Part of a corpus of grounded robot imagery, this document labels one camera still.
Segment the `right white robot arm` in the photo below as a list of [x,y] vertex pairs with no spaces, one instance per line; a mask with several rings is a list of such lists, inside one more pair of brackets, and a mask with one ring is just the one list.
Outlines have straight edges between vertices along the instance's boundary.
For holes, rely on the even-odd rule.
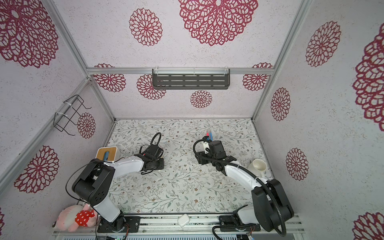
[[276,231],[282,237],[287,235],[286,221],[294,216],[294,210],[278,180],[257,177],[232,156],[218,160],[204,152],[195,152],[195,157],[199,164],[212,164],[217,171],[250,191],[253,206],[250,210],[242,208],[237,211],[242,228],[259,224],[267,232]]

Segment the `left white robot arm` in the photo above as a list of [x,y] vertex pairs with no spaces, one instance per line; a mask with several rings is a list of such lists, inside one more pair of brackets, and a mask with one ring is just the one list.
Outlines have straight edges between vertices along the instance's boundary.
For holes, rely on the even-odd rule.
[[72,191],[85,200],[108,223],[120,224],[123,212],[108,196],[112,181],[130,173],[163,170],[163,158],[150,159],[136,154],[115,162],[91,160],[72,186]]

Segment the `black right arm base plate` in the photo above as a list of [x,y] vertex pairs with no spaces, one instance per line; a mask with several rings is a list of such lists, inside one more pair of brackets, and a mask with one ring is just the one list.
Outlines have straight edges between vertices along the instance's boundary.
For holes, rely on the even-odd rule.
[[219,216],[220,231],[222,232],[259,232],[261,226],[253,224],[252,226],[244,227],[244,223],[234,215],[220,215]]

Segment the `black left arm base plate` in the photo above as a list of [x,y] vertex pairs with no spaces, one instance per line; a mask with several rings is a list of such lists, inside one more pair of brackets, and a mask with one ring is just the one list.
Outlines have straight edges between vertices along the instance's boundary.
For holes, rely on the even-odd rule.
[[137,233],[139,231],[140,221],[141,217],[135,216],[118,217],[112,223],[101,218],[97,233]]

